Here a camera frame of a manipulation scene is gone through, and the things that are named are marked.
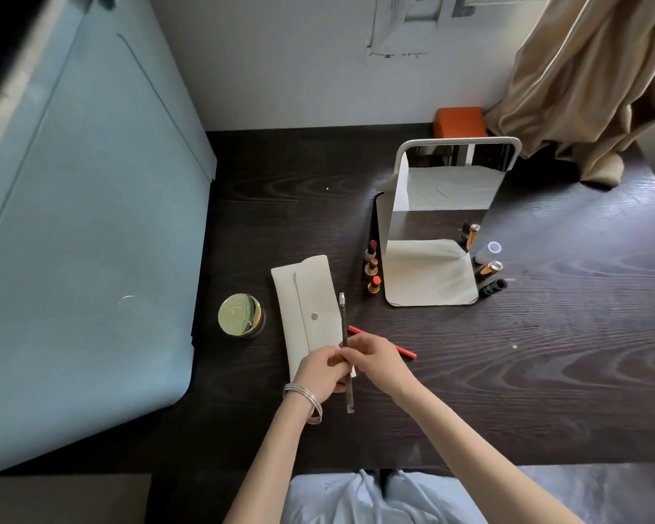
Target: bracelet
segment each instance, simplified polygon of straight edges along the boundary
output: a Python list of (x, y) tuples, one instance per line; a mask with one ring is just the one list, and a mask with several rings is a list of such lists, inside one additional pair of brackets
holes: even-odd
[(298, 384), (289, 383), (284, 387), (281, 396), (286, 397), (286, 393), (290, 391), (295, 391), (296, 393), (300, 393), (308, 401), (310, 401), (314, 409), (318, 411), (318, 417), (313, 417), (313, 415), (311, 415), (308, 419), (306, 419), (306, 423), (308, 423), (309, 425), (317, 425), (319, 422), (323, 421), (323, 407), (318, 402), (318, 399), (316, 399), (315, 396), (311, 393), (310, 390), (307, 390), (303, 386), (298, 386)]

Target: light blue pants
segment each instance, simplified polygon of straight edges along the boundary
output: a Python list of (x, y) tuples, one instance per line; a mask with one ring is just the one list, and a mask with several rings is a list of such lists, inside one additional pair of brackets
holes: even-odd
[(374, 477), (358, 473), (296, 476), (281, 524), (484, 524), (456, 478), (394, 472), (385, 493)]

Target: person's left hand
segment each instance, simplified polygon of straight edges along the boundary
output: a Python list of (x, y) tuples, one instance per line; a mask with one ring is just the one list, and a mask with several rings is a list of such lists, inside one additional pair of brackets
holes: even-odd
[(293, 383), (313, 393), (319, 402), (333, 392), (344, 392), (344, 385), (337, 381), (352, 371), (352, 365), (340, 351), (339, 347), (325, 346), (308, 353), (301, 360)]

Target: person's right hand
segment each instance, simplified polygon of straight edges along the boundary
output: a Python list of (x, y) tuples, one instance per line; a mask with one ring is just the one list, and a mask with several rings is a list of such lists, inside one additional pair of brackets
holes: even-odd
[(395, 345), (375, 334), (359, 333), (349, 338), (342, 356), (354, 364), (377, 388), (394, 399), (401, 398), (418, 380), (407, 367)]

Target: hand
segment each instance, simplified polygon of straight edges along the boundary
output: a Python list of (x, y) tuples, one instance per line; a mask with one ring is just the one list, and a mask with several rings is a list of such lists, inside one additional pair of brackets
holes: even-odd
[(395, 345), (375, 334), (359, 333), (350, 337), (349, 347), (342, 349), (342, 356), (366, 373), (377, 388), (396, 400), (408, 387), (418, 383)]
[(298, 366), (293, 383), (309, 390), (319, 402), (324, 402), (333, 392), (344, 392), (338, 383), (352, 371), (352, 365), (344, 360), (342, 350), (325, 346), (308, 353)]

